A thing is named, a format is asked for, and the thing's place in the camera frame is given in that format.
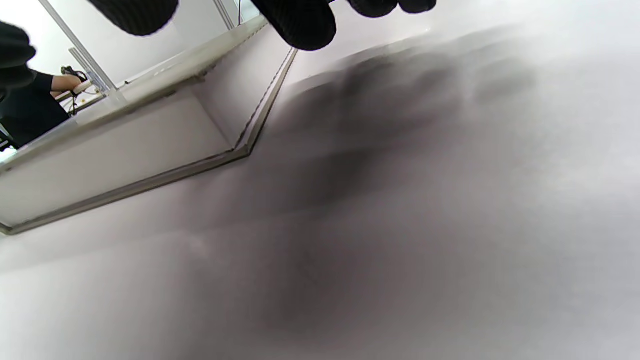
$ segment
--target black sleeve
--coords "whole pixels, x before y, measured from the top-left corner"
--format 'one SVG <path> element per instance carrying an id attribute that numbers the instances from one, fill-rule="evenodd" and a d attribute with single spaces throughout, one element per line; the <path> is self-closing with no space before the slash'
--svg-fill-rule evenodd
<path id="1" fill-rule="evenodd" d="M 53 86 L 53 75 L 42 74 L 41 72 L 34 71 L 36 74 L 35 80 L 33 80 L 34 89 L 42 92 L 51 92 Z"/>

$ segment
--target gray surface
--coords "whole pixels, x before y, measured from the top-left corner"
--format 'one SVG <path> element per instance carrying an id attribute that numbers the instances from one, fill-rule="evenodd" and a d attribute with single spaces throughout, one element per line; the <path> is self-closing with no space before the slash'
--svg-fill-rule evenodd
<path id="1" fill-rule="evenodd" d="M 7 358 L 640 357 L 636 4 L 332 6 L 252 157 L 0 242 Z"/>

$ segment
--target gloved hand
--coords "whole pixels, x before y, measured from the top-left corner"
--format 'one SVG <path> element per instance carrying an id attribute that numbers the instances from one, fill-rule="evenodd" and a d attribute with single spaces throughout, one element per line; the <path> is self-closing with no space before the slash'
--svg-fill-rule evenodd
<path id="1" fill-rule="evenodd" d="M 131 35 L 146 36 L 169 23 L 179 0 L 88 0 L 115 26 Z M 399 4 L 407 13 L 433 9 L 436 0 L 348 0 L 360 15 L 382 17 Z M 280 36 L 307 51 L 322 49 L 337 27 L 329 0 L 253 0 Z M 26 62 L 35 55 L 27 34 L 0 22 L 0 89 L 24 86 L 33 80 Z"/>

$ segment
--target white countertop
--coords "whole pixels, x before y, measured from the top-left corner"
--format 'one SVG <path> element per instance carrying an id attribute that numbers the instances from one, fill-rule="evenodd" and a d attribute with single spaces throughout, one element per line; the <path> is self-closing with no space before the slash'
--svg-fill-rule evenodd
<path id="1" fill-rule="evenodd" d="M 122 118 L 139 108 L 174 93 L 202 77 L 216 62 L 267 24 L 257 17 L 218 38 L 186 51 L 152 69 L 104 100 L 83 110 L 49 133 L 0 162 L 0 174 L 40 154 L 52 151 L 89 130 Z"/>

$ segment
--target gloved finger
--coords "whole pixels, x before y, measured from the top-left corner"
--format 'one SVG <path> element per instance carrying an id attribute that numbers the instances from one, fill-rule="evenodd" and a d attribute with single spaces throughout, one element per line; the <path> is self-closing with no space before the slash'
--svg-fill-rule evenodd
<path id="1" fill-rule="evenodd" d="M 147 36 L 169 23 L 179 0 L 89 0 L 111 23 L 130 35 Z"/>
<path id="2" fill-rule="evenodd" d="M 436 0 L 398 0 L 406 13 L 423 13 L 436 7 Z"/>
<path id="3" fill-rule="evenodd" d="M 322 49 L 335 36 L 335 17 L 327 0 L 253 0 L 253 4 L 280 36 L 297 49 Z"/>
<path id="4" fill-rule="evenodd" d="M 365 17 L 383 17 L 394 11 L 398 0 L 349 0 L 351 7 Z"/>

